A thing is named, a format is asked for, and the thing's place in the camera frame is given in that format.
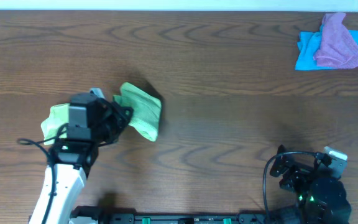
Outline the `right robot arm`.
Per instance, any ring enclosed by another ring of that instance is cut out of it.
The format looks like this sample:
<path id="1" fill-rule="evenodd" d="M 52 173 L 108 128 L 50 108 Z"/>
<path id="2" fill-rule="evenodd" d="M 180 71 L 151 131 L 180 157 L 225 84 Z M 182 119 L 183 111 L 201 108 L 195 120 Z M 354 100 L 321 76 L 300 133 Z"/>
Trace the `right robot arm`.
<path id="1" fill-rule="evenodd" d="M 351 205 L 341 176 L 347 155 L 329 146 L 323 152 L 288 151 L 280 145 L 264 167 L 262 194 L 265 223 L 348 223 Z M 266 178 L 281 177 L 279 186 L 296 194 L 296 204 L 270 211 Z"/>

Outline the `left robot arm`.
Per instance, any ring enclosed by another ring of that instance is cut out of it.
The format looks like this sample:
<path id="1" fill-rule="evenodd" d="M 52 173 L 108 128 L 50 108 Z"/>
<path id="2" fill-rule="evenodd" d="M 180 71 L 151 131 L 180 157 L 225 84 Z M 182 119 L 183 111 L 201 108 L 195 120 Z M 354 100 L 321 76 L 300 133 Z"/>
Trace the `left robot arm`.
<path id="1" fill-rule="evenodd" d="M 104 98 L 72 100 L 53 144 L 44 153 L 47 168 L 30 223 L 68 223 L 85 187 L 99 148 L 113 144 L 129 124 L 134 110 Z"/>

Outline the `green microfibre cloth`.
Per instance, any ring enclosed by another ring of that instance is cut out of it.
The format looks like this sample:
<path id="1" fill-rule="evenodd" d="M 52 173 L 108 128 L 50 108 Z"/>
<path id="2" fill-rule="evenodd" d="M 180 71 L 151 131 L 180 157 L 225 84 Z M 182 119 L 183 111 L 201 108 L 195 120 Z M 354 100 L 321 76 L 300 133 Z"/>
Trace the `green microfibre cloth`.
<path id="1" fill-rule="evenodd" d="M 114 95 L 113 98 L 120 106 L 133 109 L 129 126 L 135 128 L 142 137 L 155 142 L 162 112 L 161 101 L 128 82 L 121 85 L 120 92 L 120 95 Z"/>

